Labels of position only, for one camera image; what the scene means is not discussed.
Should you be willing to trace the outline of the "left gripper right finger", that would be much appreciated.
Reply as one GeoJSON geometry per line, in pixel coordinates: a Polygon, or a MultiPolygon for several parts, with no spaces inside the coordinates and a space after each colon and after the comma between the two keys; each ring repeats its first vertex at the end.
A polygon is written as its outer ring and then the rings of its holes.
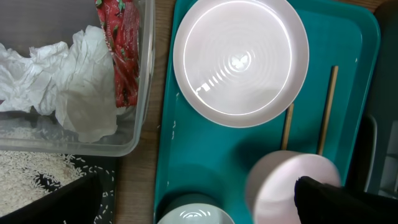
{"type": "Polygon", "coordinates": [[[308,176],[295,183],[302,224],[397,224],[397,200],[322,184],[308,176]]]}

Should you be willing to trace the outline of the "white napkin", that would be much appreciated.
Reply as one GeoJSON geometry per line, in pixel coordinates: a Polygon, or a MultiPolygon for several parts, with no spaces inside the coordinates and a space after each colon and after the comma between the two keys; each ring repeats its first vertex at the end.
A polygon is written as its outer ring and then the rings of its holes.
{"type": "Polygon", "coordinates": [[[116,132],[113,59],[99,27],[75,33],[72,45],[30,47],[28,57],[1,47],[1,111],[31,109],[54,114],[81,142],[116,132]]]}

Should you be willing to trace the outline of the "white bowl with rice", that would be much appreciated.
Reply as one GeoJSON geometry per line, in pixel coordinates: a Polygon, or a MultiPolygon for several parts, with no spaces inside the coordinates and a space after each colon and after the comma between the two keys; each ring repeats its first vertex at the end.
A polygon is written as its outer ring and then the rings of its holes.
{"type": "Polygon", "coordinates": [[[248,174],[245,201],[254,223],[300,223],[294,187],[302,176],[339,187],[338,169],[316,154],[275,151],[262,157],[248,174]]]}

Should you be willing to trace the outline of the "red snack wrapper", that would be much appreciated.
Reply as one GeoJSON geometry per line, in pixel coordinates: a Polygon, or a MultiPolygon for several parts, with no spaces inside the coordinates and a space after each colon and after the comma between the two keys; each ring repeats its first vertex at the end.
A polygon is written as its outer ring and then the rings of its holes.
{"type": "Polygon", "coordinates": [[[139,88],[139,10],[133,0],[96,0],[95,6],[113,58],[116,106],[135,106],[139,88]]]}

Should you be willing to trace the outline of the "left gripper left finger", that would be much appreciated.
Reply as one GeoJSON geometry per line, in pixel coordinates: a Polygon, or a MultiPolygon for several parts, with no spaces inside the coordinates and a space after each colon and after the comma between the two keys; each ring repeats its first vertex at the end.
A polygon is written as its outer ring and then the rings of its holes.
{"type": "Polygon", "coordinates": [[[93,223],[103,198],[97,174],[88,174],[1,217],[1,223],[93,223]]]}

